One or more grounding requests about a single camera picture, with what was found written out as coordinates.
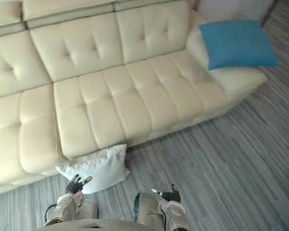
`gray floor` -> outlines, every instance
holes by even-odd
[[[88,199],[102,218],[132,220],[139,191],[178,185],[193,231],[289,231],[289,0],[266,25],[281,66],[226,115],[128,150],[127,179]],[[0,231],[43,225],[65,189],[50,177],[0,195]]]

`white pillow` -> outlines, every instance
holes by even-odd
[[[126,144],[120,144],[59,164],[56,169],[69,180],[76,174],[79,174],[81,180],[92,176],[93,180],[82,190],[84,194],[90,194],[118,184],[126,178],[130,171],[125,168],[125,154]]]

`wall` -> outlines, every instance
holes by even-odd
[[[273,0],[200,0],[199,12],[209,21],[233,18],[260,20]]]

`blue pillow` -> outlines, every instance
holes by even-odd
[[[224,21],[200,25],[199,28],[210,58],[209,70],[278,64],[271,41],[257,21]]]

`cream leather sofa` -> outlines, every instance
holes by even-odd
[[[208,71],[203,23],[184,0],[0,3],[0,193],[224,114],[266,81]]]

